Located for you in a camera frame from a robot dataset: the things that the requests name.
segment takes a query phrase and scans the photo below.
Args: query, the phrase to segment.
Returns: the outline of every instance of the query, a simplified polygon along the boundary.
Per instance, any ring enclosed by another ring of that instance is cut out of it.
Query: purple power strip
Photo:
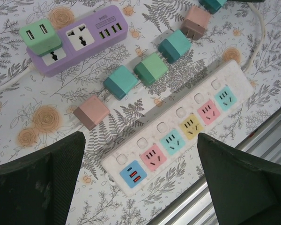
[[[75,34],[70,36],[69,33],[72,30]],[[57,33],[62,40],[61,48],[63,53],[61,54],[62,57],[60,57],[60,59],[58,59],[58,53],[62,51],[61,49],[55,50],[53,54],[50,53],[40,57],[27,48],[27,53],[31,57],[36,69],[48,77],[54,76],[124,40],[127,37],[128,24],[118,7],[108,6],[60,29]],[[49,59],[49,63],[45,63],[44,57]]]

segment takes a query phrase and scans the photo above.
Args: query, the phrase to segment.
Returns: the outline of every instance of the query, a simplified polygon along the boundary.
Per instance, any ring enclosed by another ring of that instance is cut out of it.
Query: white power strip
[[[254,93],[240,66],[231,60],[218,67],[101,163],[128,197],[148,184],[173,161]]]

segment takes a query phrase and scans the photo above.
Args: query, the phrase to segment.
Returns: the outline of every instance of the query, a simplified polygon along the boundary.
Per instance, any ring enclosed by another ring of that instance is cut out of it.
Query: teal adapter
[[[39,56],[46,55],[61,47],[61,39],[47,19],[41,19],[19,30],[24,43]]]

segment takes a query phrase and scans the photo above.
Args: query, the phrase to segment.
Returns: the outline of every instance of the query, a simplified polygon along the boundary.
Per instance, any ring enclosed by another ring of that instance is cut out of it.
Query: floral tablecloth
[[[18,31],[57,6],[74,15],[117,5],[129,24],[125,41],[52,77],[31,72],[0,93],[0,165],[39,150],[78,129],[73,110],[90,95],[106,100],[104,79],[119,65],[132,69],[179,28],[196,0],[0,0],[0,85],[30,62]],[[255,4],[266,21],[266,42],[247,74],[254,95],[209,134],[236,146],[281,106],[281,0]],[[109,184],[100,158],[173,105],[223,60],[245,65],[261,37],[245,3],[228,1],[212,16],[204,37],[150,88],[134,88],[122,101],[105,102],[110,115],[84,132],[87,145],[67,225],[142,225],[203,174],[198,155],[186,152],[144,190],[127,198]]]

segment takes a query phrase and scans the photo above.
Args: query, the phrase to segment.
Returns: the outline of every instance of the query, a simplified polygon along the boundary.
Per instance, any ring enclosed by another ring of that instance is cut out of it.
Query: white switch button
[[[183,118],[186,115],[186,111],[181,107],[176,110],[176,114],[179,118]]]
[[[148,142],[145,138],[141,138],[137,141],[137,145],[141,148],[141,149],[144,149],[147,145],[148,145]]]
[[[196,103],[200,104],[204,101],[204,97],[201,93],[198,93],[195,95],[195,97],[193,97],[196,101]]]
[[[219,89],[219,88],[221,87],[221,84],[220,84],[220,82],[219,82],[218,80],[214,80],[214,81],[211,82],[211,86],[212,86],[215,90],[217,90],[217,89]]]
[[[124,154],[121,154],[117,157],[117,162],[120,165],[124,165],[127,162],[127,157]]]
[[[164,122],[161,122],[160,124],[157,125],[157,130],[160,132],[160,133],[164,133],[166,132],[168,129],[167,125],[164,123]]]

